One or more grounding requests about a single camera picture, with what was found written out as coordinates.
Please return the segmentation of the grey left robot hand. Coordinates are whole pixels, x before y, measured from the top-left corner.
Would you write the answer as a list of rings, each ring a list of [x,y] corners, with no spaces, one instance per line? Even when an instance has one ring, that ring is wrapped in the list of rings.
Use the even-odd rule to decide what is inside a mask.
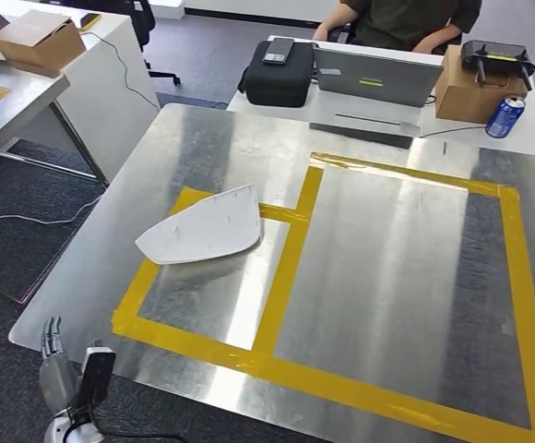
[[[41,334],[39,385],[48,408],[57,415],[68,408],[79,389],[79,375],[61,338],[61,316],[50,317]]]

